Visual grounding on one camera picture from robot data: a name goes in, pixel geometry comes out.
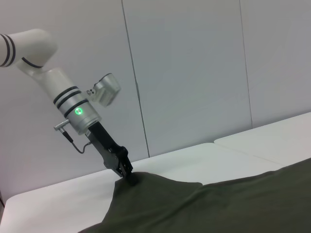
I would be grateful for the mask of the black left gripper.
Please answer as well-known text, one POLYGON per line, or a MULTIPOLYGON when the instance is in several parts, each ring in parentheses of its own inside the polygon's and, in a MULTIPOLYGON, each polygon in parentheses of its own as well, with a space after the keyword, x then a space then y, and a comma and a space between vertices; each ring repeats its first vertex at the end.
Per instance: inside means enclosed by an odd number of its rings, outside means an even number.
POLYGON ((136 175, 132 173, 133 167, 128 159, 128 150, 119 146, 100 122, 91 125, 86 136, 102 156, 107 169, 113 170, 130 186, 135 186, 138 183, 136 175))

